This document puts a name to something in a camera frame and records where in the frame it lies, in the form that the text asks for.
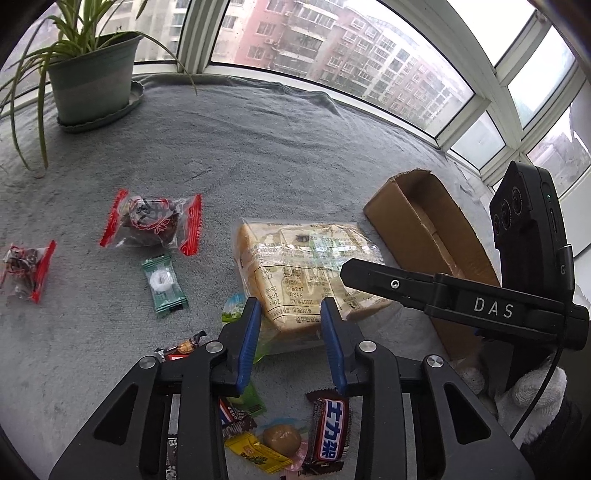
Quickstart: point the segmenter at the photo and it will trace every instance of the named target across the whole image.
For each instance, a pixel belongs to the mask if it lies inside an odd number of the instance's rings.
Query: das logo
[[[476,297],[474,311],[485,313],[487,316],[498,317],[500,314],[509,319],[513,315],[513,304],[502,300],[489,300],[488,304],[483,297]]]

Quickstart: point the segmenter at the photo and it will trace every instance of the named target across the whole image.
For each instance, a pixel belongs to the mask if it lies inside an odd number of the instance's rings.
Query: metal screw
[[[371,340],[364,340],[363,342],[361,342],[359,344],[359,348],[361,348],[362,351],[367,352],[367,353],[371,353],[371,352],[375,352],[375,349],[378,346],[373,343]]]
[[[145,356],[139,360],[140,368],[152,368],[156,365],[156,359],[153,356]]]
[[[209,342],[205,346],[205,350],[207,350],[209,353],[218,353],[218,352],[221,352],[222,349],[223,349],[223,343],[218,342],[217,340],[214,340],[213,342]]]
[[[427,357],[427,363],[433,368],[439,368],[443,366],[443,358],[439,355],[429,355]]]

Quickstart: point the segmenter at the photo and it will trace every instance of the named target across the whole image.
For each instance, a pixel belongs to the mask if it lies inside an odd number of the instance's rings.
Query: red candy wrapper
[[[24,248],[11,245],[4,255],[0,288],[4,286],[5,282],[10,283],[12,293],[38,303],[41,298],[43,281],[55,249],[55,240],[52,240],[45,248]]]
[[[167,199],[130,195],[120,190],[111,207],[102,247],[178,248],[186,256],[199,250],[201,195]]]

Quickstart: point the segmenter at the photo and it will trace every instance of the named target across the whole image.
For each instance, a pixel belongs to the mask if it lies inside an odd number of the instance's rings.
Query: green candy wrapper
[[[178,284],[170,255],[145,260],[142,262],[142,269],[148,279],[158,317],[189,306],[187,297]]]

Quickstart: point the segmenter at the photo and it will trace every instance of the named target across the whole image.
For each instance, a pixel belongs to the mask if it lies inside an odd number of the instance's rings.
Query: bread loaf
[[[334,297],[346,320],[360,320],[390,301],[343,285],[351,258],[383,263],[378,248],[354,223],[269,223],[243,220],[234,255],[247,296],[257,297],[277,334],[316,330],[320,303]]]

